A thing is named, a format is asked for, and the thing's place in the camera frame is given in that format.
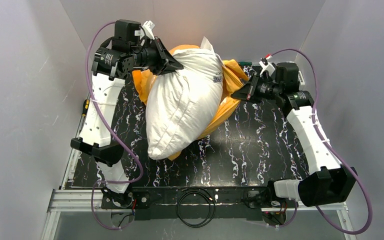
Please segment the orange printed pillowcase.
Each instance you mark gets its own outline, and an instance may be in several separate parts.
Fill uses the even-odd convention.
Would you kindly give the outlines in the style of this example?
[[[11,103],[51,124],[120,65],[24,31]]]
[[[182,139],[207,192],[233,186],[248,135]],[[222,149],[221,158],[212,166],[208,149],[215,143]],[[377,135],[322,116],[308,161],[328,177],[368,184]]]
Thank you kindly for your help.
[[[173,48],[170,53],[173,55],[174,51],[176,50],[198,47],[199,46],[197,45],[183,44]],[[204,132],[196,140],[202,139],[212,133],[226,119],[228,119],[232,115],[233,111],[239,105],[239,101],[232,98],[231,94],[239,90],[243,86],[243,82],[249,79],[236,60],[231,59],[221,61],[223,64],[223,93],[221,97],[221,102],[218,106],[215,117],[209,123]],[[153,73],[151,73],[150,70],[134,70],[132,72],[135,89],[139,95],[140,100],[145,104],[146,107],[150,90],[157,76],[158,75],[154,75]],[[167,158],[170,160],[174,160],[180,155],[181,151]]]

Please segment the white pillow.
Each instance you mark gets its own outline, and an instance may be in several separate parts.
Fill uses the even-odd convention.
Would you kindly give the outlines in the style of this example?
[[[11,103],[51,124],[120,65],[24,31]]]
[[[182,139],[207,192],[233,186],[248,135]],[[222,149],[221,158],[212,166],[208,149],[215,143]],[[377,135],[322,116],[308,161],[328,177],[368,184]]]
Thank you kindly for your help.
[[[204,37],[197,48],[177,49],[183,68],[158,75],[146,106],[147,154],[161,160],[182,151],[204,132],[223,95],[223,63]]]

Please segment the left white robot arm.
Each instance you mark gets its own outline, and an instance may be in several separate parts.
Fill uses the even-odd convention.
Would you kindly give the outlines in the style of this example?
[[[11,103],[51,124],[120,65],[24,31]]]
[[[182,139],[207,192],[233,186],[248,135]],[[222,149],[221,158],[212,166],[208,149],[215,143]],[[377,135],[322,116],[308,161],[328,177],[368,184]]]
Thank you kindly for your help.
[[[154,75],[166,75],[183,69],[155,36],[155,24],[120,19],[111,22],[114,34],[91,55],[90,44],[85,58],[89,105],[82,130],[70,146],[90,155],[97,162],[109,193],[124,194],[130,183],[144,174],[137,155],[117,136],[111,127],[119,94],[126,78],[140,68]]]

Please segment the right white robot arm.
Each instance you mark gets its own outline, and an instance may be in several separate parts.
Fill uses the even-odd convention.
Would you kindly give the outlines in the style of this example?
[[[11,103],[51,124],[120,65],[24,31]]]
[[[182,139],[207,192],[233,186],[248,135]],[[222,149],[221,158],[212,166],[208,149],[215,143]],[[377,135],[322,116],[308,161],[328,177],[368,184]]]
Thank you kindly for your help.
[[[345,202],[356,179],[355,168],[347,169],[328,149],[311,94],[300,88],[302,75],[294,62],[270,63],[263,59],[260,73],[231,97],[259,104],[274,100],[298,137],[305,154],[309,176],[303,180],[271,180],[262,199],[291,199],[307,207]]]

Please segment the white power strip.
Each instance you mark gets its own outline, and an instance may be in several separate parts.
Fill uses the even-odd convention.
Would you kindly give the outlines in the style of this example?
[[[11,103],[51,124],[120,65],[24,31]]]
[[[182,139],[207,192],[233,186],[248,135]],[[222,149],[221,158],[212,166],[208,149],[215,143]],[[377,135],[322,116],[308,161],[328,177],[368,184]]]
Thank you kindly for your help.
[[[304,91],[306,87],[305,79],[303,77],[302,72],[299,70],[298,71],[298,81],[299,81],[299,90]]]

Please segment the green handled screwdriver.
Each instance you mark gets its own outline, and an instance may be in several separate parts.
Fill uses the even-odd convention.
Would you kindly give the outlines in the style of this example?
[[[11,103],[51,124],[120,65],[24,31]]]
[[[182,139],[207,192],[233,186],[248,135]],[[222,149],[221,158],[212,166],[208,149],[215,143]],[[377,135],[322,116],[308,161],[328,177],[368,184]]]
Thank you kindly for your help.
[[[252,62],[248,62],[248,61],[239,61],[238,64],[242,67],[244,66],[252,66],[253,63]]]

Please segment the yellow handled screwdriver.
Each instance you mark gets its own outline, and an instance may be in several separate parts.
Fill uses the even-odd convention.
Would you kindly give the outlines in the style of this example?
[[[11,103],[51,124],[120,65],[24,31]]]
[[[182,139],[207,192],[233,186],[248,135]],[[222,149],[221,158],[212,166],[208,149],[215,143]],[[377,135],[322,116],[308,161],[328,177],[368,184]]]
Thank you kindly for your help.
[[[89,104],[90,104],[90,100],[85,99],[83,104],[82,104],[82,112],[81,112],[82,117],[86,117],[87,112],[88,112],[88,108],[89,108]]]

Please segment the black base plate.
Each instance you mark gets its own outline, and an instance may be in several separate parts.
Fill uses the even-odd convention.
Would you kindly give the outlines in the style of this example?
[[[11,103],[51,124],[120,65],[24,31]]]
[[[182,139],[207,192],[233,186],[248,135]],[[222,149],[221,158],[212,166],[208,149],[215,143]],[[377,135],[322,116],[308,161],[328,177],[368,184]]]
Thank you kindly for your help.
[[[266,187],[133,187],[124,194],[102,191],[102,209],[126,209],[136,220],[245,219],[283,224],[296,212],[292,200],[269,196]]]

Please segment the aluminium frame rail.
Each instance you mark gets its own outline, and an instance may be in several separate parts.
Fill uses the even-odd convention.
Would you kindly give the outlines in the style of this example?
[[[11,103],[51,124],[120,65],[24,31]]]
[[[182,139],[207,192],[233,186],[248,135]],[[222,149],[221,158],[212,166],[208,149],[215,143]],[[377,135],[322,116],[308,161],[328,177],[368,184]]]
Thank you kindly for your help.
[[[41,240],[53,240],[56,236],[60,215],[62,212],[125,212],[126,209],[102,209],[106,203],[104,195],[91,189],[61,189],[51,193]],[[354,228],[349,217],[349,208],[345,202],[320,206],[323,211],[336,211],[342,229],[352,231]]]

